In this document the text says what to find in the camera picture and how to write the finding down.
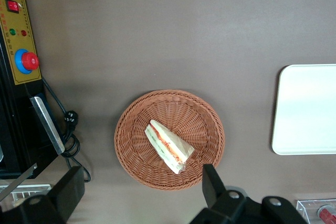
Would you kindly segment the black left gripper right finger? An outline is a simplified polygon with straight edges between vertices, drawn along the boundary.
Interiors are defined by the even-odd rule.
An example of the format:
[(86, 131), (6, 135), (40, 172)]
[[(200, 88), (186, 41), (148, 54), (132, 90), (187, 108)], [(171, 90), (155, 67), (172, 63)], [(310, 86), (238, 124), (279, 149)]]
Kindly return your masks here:
[(288, 200), (267, 196), (261, 203), (239, 190), (227, 190), (212, 164), (203, 165), (202, 192), (207, 207), (191, 223), (306, 223)]

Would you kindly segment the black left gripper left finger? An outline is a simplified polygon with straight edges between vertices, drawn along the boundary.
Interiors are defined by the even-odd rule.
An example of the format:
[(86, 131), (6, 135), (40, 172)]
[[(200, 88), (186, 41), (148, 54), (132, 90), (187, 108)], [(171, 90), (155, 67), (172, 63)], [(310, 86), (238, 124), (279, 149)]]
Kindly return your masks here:
[(83, 167), (74, 166), (46, 194), (34, 194), (1, 211), (1, 223), (66, 223), (85, 193)]

